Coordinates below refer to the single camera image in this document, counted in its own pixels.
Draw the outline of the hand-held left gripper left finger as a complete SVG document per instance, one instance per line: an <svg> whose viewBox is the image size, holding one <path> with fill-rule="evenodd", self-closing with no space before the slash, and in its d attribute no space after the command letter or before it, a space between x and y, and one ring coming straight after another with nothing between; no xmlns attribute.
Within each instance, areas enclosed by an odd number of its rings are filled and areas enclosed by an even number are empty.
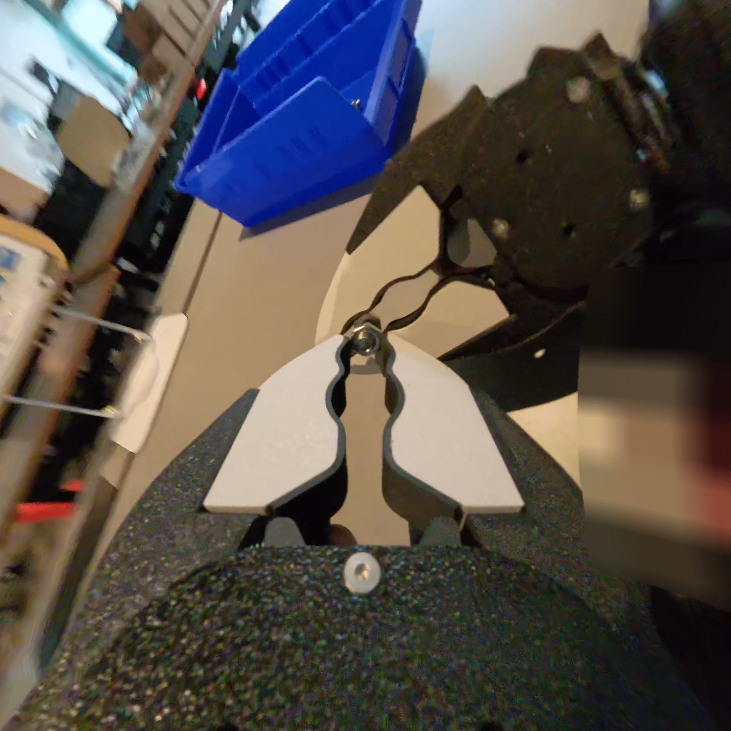
<svg viewBox="0 0 731 731"><path fill-rule="evenodd" d="M207 512L273 512L345 460L346 336L288 362L257 391L204 498Z"/></svg>

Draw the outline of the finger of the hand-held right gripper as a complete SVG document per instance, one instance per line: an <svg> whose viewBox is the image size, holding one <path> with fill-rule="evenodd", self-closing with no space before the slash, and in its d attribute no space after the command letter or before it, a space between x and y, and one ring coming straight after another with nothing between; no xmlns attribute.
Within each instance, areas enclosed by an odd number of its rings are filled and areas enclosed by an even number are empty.
<svg viewBox="0 0 731 731"><path fill-rule="evenodd" d="M416 320L397 327L395 334L438 358L508 318L493 290L456 281L434 294Z"/></svg>
<svg viewBox="0 0 731 731"><path fill-rule="evenodd" d="M340 334L397 279L427 268L440 250L442 211L421 185L407 194L365 240L343 257L322 302L315 341Z"/></svg>

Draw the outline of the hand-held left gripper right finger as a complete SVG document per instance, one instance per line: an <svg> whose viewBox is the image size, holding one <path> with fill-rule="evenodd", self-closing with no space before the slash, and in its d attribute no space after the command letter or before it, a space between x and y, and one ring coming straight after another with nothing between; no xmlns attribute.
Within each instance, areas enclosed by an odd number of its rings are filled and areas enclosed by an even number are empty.
<svg viewBox="0 0 731 731"><path fill-rule="evenodd" d="M450 512L519 513L524 500L467 383L400 337L388 345L384 467Z"/></svg>

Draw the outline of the blue plastic storage bin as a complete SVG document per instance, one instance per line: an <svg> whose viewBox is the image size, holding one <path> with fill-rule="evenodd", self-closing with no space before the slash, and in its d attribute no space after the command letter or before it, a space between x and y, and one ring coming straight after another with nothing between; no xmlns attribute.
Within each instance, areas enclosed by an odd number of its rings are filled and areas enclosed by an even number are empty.
<svg viewBox="0 0 731 731"><path fill-rule="evenodd" d="M222 71L176 189L254 228L378 175L415 120L421 8L288 2Z"/></svg>

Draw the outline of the silver metal bolt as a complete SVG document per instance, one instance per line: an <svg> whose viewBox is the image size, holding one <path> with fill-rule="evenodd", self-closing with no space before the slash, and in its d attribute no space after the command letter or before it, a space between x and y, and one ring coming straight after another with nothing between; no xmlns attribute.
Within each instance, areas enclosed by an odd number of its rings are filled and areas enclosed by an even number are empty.
<svg viewBox="0 0 731 731"><path fill-rule="evenodd" d="M387 342L380 328L371 322L354 327L349 339L352 352L363 358L378 358Z"/></svg>

